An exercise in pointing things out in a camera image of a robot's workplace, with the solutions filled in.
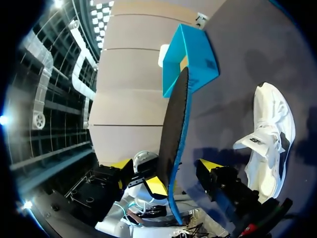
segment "blue box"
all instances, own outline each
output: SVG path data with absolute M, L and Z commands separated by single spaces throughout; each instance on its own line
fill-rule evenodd
M 180 24 L 163 60 L 163 97 L 169 98 L 187 56 L 192 93 L 219 76 L 218 67 L 204 31 Z

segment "gray table surface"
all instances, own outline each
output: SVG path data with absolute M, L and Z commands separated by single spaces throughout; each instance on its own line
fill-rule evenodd
M 266 0 L 227 0 L 205 26 L 220 76 L 193 95 L 192 111 L 177 179 L 214 220 L 233 229 L 211 203 L 195 176 L 194 161 L 204 158 L 233 165 L 246 181 L 249 150 L 233 151 L 233 143 L 251 133 L 253 95 L 263 81 L 276 86 L 294 116 L 296 138 L 288 157 L 279 196 L 293 200 L 291 212 L 304 213 L 317 183 L 312 139 L 317 133 L 317 62 L 303 35 L 282 11 Z M 273 231 L 279 237 L 293 221 Z

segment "white sneaker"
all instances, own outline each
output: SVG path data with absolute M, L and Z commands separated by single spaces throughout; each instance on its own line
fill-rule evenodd
M 286 160 L 295 139 L 295 123 L 281 92 L 269 83 L 259 85 L 254 94 L 254 132 L 233 145 L 249 147 L 245 168 L 248 187 L 259 191 L 259 201 L 277 198 L 286 176 Z

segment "shoe logo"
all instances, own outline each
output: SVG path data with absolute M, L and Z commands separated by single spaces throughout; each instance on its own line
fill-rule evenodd
M 263 143 L 262 141 L 259 141 L 258 139 L 255 138 L 251 138 L 250 141 L 257 143 L 258 145 L 264 145 L 265 143 Z

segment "metal grid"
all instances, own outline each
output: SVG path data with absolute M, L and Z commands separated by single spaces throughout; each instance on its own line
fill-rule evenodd
M 92 152 L 88 130 L 83 128 L 85 97 L 71 82 L 80 48 L 68 25 L 78 14 L 69 0 L 60 9 L 47 9 L 33 28 L 53 57 L 43 111 L 46 124 L 42 130 L 32 130 L 32 107 L 44 66 L 26 49 L 21 47 L 18 52 L 4 107 L 11 118 L 5 127 L 5 138 L 10 168 L 23 192 L 39 185 L 34 179 L 44 182 L 47 174 L 53 176 L 63 169 L 59 165 L 70 165 Z M 85 61 L 80 80 L 92 87 L 96 76 L 97 71 Z

